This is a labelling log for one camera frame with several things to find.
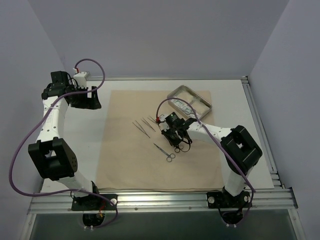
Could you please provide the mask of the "steel surgical forceps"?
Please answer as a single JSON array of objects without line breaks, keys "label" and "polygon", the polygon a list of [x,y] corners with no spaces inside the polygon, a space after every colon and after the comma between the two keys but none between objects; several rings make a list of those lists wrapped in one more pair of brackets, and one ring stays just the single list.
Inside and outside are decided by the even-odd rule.
[{"label": "steel surgical forceps", "polygon": [[184,151],[184,146],[179,144],[179,145],[176,145],[174,146],[174,152],[175,153],[180,153],[180,152],[183,152]]}]

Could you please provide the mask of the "steel surgical scissors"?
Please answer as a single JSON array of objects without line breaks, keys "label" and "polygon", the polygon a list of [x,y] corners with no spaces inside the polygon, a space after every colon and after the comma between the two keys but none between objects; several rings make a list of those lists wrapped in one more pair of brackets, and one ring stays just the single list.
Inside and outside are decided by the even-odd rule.
[{"label": "steel surgical scissors", "polygon": [[176,157],[176,155],[174,153],[167,153],[164,149],[162,149],[157,144],[153,143],[153,145],[166,156],[167,162],[169,162],[169,163],[172,162],[172,160]]}]

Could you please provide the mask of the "curved tip steel tweezers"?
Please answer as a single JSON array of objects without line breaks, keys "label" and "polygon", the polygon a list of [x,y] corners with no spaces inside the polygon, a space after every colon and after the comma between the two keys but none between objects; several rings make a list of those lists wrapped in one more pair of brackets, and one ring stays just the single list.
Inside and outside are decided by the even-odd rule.
[{"label": "curved tip steel tweezers", "polygon": [[154,132],[156,132],[156,130],[148,123],[147,120],[145,120],[144,118],[141,119],[141,121],[146,124],[149,128],[151,128]]}]

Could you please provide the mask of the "metal instrument tray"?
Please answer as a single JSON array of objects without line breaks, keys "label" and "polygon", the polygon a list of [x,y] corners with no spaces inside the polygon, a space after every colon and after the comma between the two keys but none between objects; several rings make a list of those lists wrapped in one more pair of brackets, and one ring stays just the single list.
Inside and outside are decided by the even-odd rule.
[{"label": "metal instrument tray", "polygon": [[167,95],[168,104],[185,118],[197,117],[201,120],[212,110],[212,104],[186,85],[180,85]]}]

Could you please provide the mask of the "beige cloth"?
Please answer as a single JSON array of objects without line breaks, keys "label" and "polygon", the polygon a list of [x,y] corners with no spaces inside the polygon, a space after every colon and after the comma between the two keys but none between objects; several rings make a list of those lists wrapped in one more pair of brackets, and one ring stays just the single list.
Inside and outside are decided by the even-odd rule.
[{"label": "beige cloth", "polygon": [[101,142],[96,185],[101,189],[211,191],[224,186],[220,150],[194,140],[175,150],[149,120],[170,114],[167,91],[113,90]]}]

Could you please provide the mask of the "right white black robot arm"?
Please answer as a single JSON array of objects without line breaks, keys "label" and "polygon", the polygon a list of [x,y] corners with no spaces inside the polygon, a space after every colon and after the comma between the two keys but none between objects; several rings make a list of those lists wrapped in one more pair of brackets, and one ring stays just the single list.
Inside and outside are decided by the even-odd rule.
[{"label": "right white black robot arm", "polygon": [[263,152],[247,129],[238,125],[234,128],[206,124],[195,118],[187,120],[173,113],[156,118],[161,134],[175,149],[181,143],[191,145],[193,140],[215,144],[224,154],[230,174],[223,187],[223,203],[234,206],[240,201],[245,186],[252,188],[248,176],[262,157]]}]

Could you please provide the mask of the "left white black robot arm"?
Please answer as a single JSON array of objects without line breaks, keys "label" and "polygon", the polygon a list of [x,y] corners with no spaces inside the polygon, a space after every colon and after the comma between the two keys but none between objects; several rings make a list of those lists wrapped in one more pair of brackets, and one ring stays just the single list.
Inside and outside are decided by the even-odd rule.
[{"label": "left white black robot arm", "polygon": [[36,142],[28,145],[28,153],[43,179],[65,185],[68,189],[84,190],[75,194],[83,197],[83,204],[90,210],[100,206],[101,197],[93,181],[78,171],[76,154],[63,138],[65,115],[68,107],[78,109],[101,109],[97,91],[90,97],[87,80],[89,72],[77,72],[70,76],[65,71],[51,72],[52,82],[41,94],[43,115],[46,120]]}]

